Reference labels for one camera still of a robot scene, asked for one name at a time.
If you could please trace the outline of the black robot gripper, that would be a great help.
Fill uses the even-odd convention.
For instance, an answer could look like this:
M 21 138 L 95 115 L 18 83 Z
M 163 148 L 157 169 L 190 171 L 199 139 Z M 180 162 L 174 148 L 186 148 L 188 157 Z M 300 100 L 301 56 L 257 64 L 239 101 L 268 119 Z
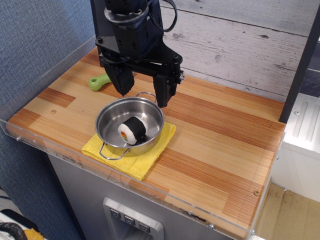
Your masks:
M 182 56 L 163 41 L 177 19 L 165 29 L 159 9 L 106 9 L 104 14 L 115 38 L 98 37 L 95 44 L 116 91 L 125 96 L 132 89 L 134 72 L 152 76 L 157 105 L 167 107 L 184 79 Z

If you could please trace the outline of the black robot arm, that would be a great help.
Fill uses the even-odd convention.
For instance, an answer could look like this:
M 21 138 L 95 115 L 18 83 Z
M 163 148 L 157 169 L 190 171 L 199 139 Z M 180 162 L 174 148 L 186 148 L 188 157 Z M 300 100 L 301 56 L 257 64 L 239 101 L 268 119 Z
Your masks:
M 114 35 L 98 36 L 95 44 L 117 92 L 125 96 L 132 89 L 134 73 L 148 75 L 153 78 L 158 106 L 166 107 L 185 77 L 182 56 L 163 41 L 177 19 L 165 29 L 157 0 L 107 0 L 104 15 Z

